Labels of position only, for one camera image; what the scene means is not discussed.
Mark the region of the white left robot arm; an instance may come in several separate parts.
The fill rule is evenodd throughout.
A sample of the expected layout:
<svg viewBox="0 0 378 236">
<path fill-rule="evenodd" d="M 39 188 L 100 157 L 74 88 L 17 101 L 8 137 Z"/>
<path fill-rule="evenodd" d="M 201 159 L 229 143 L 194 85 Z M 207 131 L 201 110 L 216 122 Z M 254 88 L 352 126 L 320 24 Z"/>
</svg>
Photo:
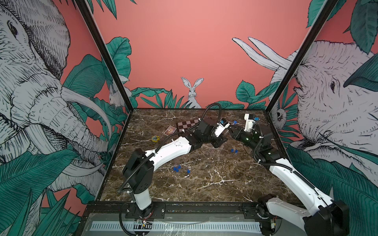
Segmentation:
<svg viewBox="0 0 378 236">
<path fill-rule="evenodd" d="M 204 118 L 190 129 L 178 132 L 178 138 L 156 149 L 143 151 L 136 149 L 123 169 L 124 183 L 118 192 L 123 192 L 126 185 L 131 188 L 132 201 L 140 211 L 150 211 L 152 200 L 149 187 L 152 183 L 154 171 L 171 160 L 191 153 L 205 143 L 214 148 L 220 147 L 227 141 L 223 132 L 230 127 L 226 119 L 215 122 Z"/>
</svg>

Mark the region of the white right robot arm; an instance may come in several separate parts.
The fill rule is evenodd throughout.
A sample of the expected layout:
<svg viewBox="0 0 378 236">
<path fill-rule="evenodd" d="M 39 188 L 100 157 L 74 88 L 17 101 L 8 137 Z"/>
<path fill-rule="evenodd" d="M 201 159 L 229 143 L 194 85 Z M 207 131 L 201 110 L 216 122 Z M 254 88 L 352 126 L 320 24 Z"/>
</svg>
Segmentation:
<svg viewBox="0 0 378 236">
<path fill-rule="evenodd" d="M 272 134 L 254 123 L 248 129 L 239 125 L 229 128 L 233 139 L 252 150 L 252 158 L 278 177 L 303 204 L 303 208 L 269 196 L 263 210 L 303 230 L 308 236 L 347 236 L 349 207 L 315 187 L 271 145 Z"/>
</svg>

